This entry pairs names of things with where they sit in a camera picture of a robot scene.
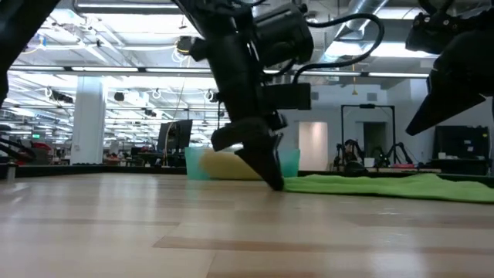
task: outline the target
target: white pillar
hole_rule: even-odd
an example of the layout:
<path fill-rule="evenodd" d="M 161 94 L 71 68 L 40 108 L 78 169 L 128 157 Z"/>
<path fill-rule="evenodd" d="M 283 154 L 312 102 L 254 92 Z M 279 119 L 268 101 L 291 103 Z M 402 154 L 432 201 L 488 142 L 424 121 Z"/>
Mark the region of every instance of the white pillar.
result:
<path fill-rule="evenodd" d="M 103 139 L 107 90 L 102 77 L 80 76 L 70 164 L 103 162 Z"/>

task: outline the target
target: yellow sponge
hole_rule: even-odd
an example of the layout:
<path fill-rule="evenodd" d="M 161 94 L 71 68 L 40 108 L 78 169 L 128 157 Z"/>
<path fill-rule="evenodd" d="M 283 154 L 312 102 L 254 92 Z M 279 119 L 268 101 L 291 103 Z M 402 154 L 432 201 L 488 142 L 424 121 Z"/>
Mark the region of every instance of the yellow sponge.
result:
<path fill-rule="evenodd" d="M 239 156 L 232 152 L 205 150 L 199 160 L 202 168 L 212 179 L 223 180 L 260 180 L 261 177 L 252 170 Z"/>

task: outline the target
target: teal plastic bowl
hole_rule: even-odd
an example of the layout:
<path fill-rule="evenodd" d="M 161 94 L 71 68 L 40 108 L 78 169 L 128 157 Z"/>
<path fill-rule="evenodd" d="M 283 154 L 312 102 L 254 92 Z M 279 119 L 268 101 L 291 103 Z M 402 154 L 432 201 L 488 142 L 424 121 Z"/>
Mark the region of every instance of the teal plastic bowl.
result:
<path fill-rule="evenodd" d="M 206 148 L 187 147 L 185 148 L 185 161 L 187 163 L 187 178 L 195 181 L 208 181 L 208 173 L 199 166 L 199 161 Z M 285 178 L 293 178 L 299 174 L 300 150 L 279 150 L 279 163 L 281 172 Z"/>

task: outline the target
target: wood grain floor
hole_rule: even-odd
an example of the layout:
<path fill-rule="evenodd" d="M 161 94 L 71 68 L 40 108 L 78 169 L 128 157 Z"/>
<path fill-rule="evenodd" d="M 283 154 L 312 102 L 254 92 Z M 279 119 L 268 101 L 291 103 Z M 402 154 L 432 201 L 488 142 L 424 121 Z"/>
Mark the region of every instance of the wood grain floor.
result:
<path fill-rule="evenodd" d="M 494 206 L 77 175 L 0 184 L 0 277 L 494 277 Z"/>

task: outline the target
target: green cloth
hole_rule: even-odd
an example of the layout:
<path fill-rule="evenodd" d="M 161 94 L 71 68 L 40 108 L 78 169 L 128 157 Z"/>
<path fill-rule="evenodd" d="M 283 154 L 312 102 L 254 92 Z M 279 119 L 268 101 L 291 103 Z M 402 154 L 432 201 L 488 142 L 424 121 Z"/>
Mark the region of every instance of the green cloth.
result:
<path fill-rule="evenodd" d="M 412 175 L 406 178 L 311 175 L 286 178 L 285 191 L 494 203 L 494 189 L 474 181 L 447 181 L 434 174 Z"/>

